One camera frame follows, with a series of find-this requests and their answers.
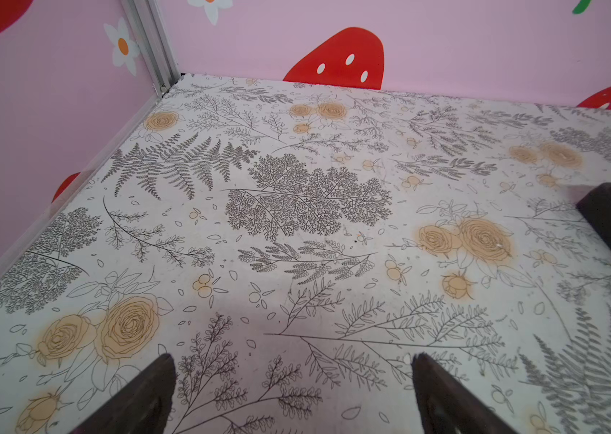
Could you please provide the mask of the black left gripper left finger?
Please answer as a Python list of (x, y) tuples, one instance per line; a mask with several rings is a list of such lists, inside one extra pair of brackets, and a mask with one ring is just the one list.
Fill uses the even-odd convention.
[(161, 354), (72, 434), (163, 433), (173, 406), (176, 372), (171, 354)]

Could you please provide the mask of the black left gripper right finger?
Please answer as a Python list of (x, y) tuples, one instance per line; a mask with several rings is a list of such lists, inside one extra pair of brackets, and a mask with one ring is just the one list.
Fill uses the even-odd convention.
[(429, 354), (415, 354), (411, 370), (425, 433), (515, 433)]

